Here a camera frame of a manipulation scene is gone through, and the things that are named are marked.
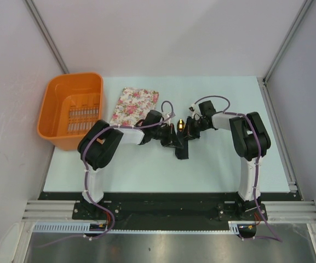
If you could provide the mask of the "black paper napkin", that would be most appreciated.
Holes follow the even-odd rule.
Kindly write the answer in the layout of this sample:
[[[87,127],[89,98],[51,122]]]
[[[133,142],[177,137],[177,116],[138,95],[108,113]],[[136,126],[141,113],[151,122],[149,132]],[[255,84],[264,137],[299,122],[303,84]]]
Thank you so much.
[[[188,141],[183,137],[183,132],[178,131],[177,137],[182,143],[182,148],[175,149],[175,156],[179,160],[186,160],[189,159],[188,155]]]

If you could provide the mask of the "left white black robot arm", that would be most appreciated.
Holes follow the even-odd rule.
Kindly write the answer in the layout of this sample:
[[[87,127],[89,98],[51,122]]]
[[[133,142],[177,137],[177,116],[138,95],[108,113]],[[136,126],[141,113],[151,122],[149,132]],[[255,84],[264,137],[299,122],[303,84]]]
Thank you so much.
[[[99,218],[103,212],[100,203],[104,197],[102,178],[98,170],[107,166],[121,144],[144,145],[158,140],[163,147],[183,148],[170,119],[173,113],[164,116],[150,110],[145,119],[134,125],[109,125],[99,120],[87,132],[78,145],[78,152],[85,165],[83,198],[87,201],[84,212],[92,219]]]

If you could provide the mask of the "iridescent gold spoon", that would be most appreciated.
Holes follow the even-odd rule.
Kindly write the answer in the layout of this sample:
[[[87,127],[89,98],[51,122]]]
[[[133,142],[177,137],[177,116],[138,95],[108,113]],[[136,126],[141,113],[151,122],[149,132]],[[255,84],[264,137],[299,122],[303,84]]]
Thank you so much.
[[[178,122],[177,122],[177,131],[178,132],[183,132],[184,129],[185,129],[185,122],[183,121],[183,119],[180,119]]]

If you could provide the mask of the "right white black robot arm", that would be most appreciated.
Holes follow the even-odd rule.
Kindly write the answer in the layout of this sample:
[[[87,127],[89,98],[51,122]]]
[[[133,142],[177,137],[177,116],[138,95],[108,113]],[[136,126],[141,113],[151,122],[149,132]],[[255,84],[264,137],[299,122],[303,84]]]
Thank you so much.
[[[231,132],[233,147],[240,157],[240,184],[235,200],[235,214],[247,220],[260,209],[261,192],[259,185],[260,166],[271,139],[258,112],[248,114],[220,111],[217,112],[212,102],[205,101],[189,107],[191,115],[187,117],[183,138],[200,138],[200,132],[228,130]]]

